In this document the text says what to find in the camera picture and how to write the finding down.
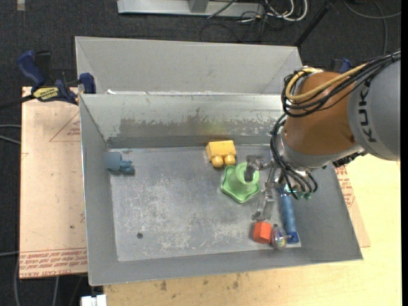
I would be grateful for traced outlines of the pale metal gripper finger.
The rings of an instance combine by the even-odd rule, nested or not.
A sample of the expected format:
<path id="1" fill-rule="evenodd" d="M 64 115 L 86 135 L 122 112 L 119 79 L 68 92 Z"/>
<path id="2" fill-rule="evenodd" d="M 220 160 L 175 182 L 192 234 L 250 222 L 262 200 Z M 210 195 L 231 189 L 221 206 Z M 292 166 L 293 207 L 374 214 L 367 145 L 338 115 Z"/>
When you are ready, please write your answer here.
<path id="1" fill-rule="evenodd" d="M 265 161 L 262 156 L 249 155 L 246 157 L 246 168 L 244 171 L 244 180 L 251 182 L 254 179 L 255 171 L 265 170 L 272 166 L 271 161 Z"/>
<path id="2" fill-rule="evenodd" d="M 261 190 L 257 209 L 251 216 L 252 221 L 265 221 L 271 219 L 274 205 L 275 184 L 268 184 Z"/>

